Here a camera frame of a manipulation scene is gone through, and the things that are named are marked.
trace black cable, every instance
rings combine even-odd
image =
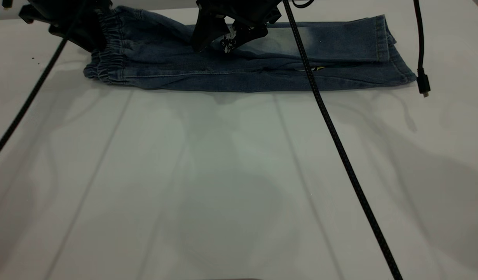
[[[419,85],[419,92],[424,97],[429,96],[431,85],[429,85],[429,78],[424,72],[424,23],[422,22],[422,13],[420,12],[419,0],[413,0],[415,6],[415,17],[417,18],[417,27],[419,29],[419,65],[417,67],[417,83]]]
[[[413,0],[415,6],[415,16],[417,17],[417,27],[419,29],[419,66],[424,68],[424,24],[422,23],[422,13],[420,12],[419,0]]]
[[[287,17],[289,18],[289,23],[291,24],[291,28],[293,30],[294,39],[296,39],[296,44],[298,46],[299,53],[301,55],[301,60],[303,61],[303,66],[305,67],[305,71],[308,76],[308,81],[310,81],[310,86],[312,87],[315,100],[317,101],[317,104],[319,105],[320,112],[322,113],[322,116],[324,117],[324,121],[327,124],[327,128],[329,129],[329,132],[331,133],[331,136],[334,140],[334,144],[337,148],[337,151],[339,152],[342,163],[344,164],[346,173],[348,174],[349,180],[351,181],[351,184],[353,185],[353,189],[355,190],[356,196],[358,197],[358,200],[360,201],[360,205],[362,206],[363,211],[365,212],[365,216],[367,216],[370,227],[372,227],[372,231],[374,231],[374,235],[377,239],[377,243],[379,243],[379,246],[381,247],[381,251],[384,255],[384,258],[386,259],[386,262],[388,264],[389,270],[391,271],[391,274],[393,275],[393,278],[395,280],[402,280],[403,278],[401,276],[401,273],[399,272],[398,266],[396,265],[393,254],[391,253],[391,250],[389,249],[386,239],[384,238],[382,234],[381,228],[379,227],[379,224],[377,223],[374,213],[372,212],[372,209],[370,208],[370,205],[368,204],[367,198],[365,197],[365,194],[363,193],[363,190],[360,187],[360,183],[358,182],[358,179],[356,178],[355,172],[353,170],[353,167],[351,166],[351,163],[349,162],[349,158],[346,154],[346,151],[344,150],[341,140],[339,136],[337,135],[337,131],[335,130],[334,124],[331,120],[331,116],[329,115],[327,108],[324,104],[324,101],[322,100],[322,97],[320,96],[320,91],[317,86],[317,82],[315,81],[315,77],[313,75],[312,69],[310,67],[310,62],[308,62],[308,57],[306,55],[305,47],[303,46],[303,42],[301,41],[301,37],[298,32],[298,26],[296,25],[296,21],[294,21],[294,16],[291,11],[291,7],[289,6],[289,0],[283,0],[283,2],[284,2],[284,7],[286,8]]]
[[[65,48],[65,45],[72,34],[73,30],[75,29],[80,17],[82,16],[82,13],[87,5],[88,0],[83,0],[81,6],[79,7],[79,12],[77,13],[74,21],[72,22],[72,25],[68,29],[68,31],[65,34],[65,37],[62,39],[61,43],[58,46],[58,49],[56,49],[56,52],[52,56],[49,64],[47,64],[47,67],[44,69],[44,72],[42,75],[40,75],[40,78],[38,79],[37,83],[35,84],[35,87],[33,87],[33,90],[30,92],[30,95],[28,98],[26,98],[25,103],[23,104],[22,108],[20,109],[20,112],[16,115],[15,119],[11,123],[11,125],[8,127],[4,135],[1,137],[0,140],[0,153],[6,143],[8,143],[8,140],[10,137],[13,135],[14,131],[16,130],[17,126],[20,124],[21,120],[23,119],[24,115],[30,108],[31,103],[35,99],[35,96],[37,96],[38,91],[44,84],[45,80],[47,79],[47,76],[49,76],[49,73],[51,72],[52,68],[54,67],[54,64],[59,58],[59,55],[61,55],[61,52],[63,51],[63,48]]]
[[[298,8],[298,9],[304,9],[304,8],[308,7],[309,5],[312,5],[312,3],[314,1],[315,0],[309,0],[308,2],[306,2],[304,4],[296,4],[296,3],[294,3],[294,0],[292,0],[294,7]]]

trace jeans pant leg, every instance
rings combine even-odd
[[[117,7],[101,19],[108,45],[95,51],[88,78],[143,89],[194,91],[310,90],[292,31],[271,25],[269,35],[225,54],[214,42],[190,46],[193,27],[152,12]],[[384,16],[349,23],[299,23],[321,90],[396,86],[415,81]]]

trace white tabletop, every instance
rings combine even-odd
[[[478,9],[421,2],[431,97],[323,98],[404,279],[478,280]],[[416,68],[412,0],[294,13],[386,14]],[[0,137],[58,43],[0,21]],[[88,61],[67,45],[0,156],[0,280],[391,279],[312,93],[107,86]]]

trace blue denim jeans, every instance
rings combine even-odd
[[[264,92],[308,91],[288,23],[225,54],[216,40],[201,53],[189,42],[194,26],[153,12],[117,7],[101,18],[108,45],[92,53],[87,78],[143,89]],[[396,50],[386,18],[298,23],[321,90],[403,85],[415,81]]]

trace jeans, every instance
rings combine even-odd
[[[107,47],[92,53],[84,74],[111,85],[193,91],[308,91],[288,23],[225,54],[219,40],[201,53],[193,26],[153,12],[117,7],[100,18]],[[298,23],[320,90],[397,86],[415,81],[385,16],[351,22]]]

